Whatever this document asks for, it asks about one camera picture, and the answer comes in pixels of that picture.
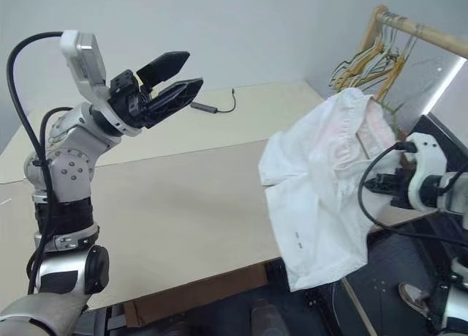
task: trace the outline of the cable connector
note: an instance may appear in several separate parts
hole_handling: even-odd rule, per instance
[[[416,153],[418,149],[413,142],[410,141],[400,141],[395,143],[396,151],[406,151],[408,153]]]

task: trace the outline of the table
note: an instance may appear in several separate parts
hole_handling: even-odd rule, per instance
[[[90,307],[279,257],[257,173],[265,143],[98,167],[92,201],[101,226],[98,244],[110,253],[110,282]],[[0,310],[26,292],[25,265],[37,229],[31,191],[26,181],[0,184]],[[397,223],[414,216],[389,209],[380,219]]]

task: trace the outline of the white cloth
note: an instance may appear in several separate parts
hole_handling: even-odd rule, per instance
[[[270,138],[259,164],[276,241],[291,291],[331,283],[367,264],[372,223],[358,205],[358,183],[371,159],[395,142],[382,109],[360,89],[330,97],[287,132]],[[392,172],[389,154],[369,176]],[[378,216],[390,198],[363,191]]]

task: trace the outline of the garment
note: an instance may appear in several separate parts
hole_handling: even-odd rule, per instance
[[[268,141],[259,172],[271,186],[268,211],[292,291],[331,283],[367,263],[372,223],[359,208],[358,183],[370,163],[366,153],[372,159],[394,143],[381,107],[355,88]],[[389,154],[370,176],[392,172],[398,162]],[[377,217],[390,198],[364,189],[363,200]]]

